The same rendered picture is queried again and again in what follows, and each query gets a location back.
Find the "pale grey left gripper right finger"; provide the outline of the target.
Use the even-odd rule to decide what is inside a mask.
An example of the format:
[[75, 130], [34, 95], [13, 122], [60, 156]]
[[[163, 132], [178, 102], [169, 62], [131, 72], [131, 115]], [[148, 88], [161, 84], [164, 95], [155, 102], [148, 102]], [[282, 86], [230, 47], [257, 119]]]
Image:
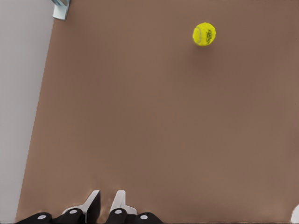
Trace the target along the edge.
[[106, 224], [133, 224], [137, 210], [126, 205], [126, 191], [118, 190], [112, 202]]

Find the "yellow tennis ball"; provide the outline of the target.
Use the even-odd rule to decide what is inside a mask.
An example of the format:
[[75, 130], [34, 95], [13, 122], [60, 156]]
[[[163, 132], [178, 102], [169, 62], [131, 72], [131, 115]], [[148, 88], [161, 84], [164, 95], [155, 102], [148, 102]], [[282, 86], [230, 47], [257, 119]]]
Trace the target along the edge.
[[198, 46], [210, 45], [216, 37], [215, 27], [207, 22], [197, 25], [192, 34], [193, 41]]

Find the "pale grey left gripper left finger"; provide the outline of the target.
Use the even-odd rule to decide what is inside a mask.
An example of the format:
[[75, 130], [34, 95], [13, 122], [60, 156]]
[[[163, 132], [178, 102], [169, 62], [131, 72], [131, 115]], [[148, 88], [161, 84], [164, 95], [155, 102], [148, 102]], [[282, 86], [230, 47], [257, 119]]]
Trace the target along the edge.
[[67, 208], [54, 224], [96, 224], [101, 210], [100, 190], [94, 190], [82, 205]]

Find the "white round object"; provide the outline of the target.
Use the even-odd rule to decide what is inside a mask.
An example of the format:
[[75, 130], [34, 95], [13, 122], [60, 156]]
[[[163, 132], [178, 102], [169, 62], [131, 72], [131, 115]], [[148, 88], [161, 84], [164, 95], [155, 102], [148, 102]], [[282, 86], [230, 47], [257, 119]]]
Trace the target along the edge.
[[290, 222], [291, 224], [299, 224], [299, 204], [292, 211]]

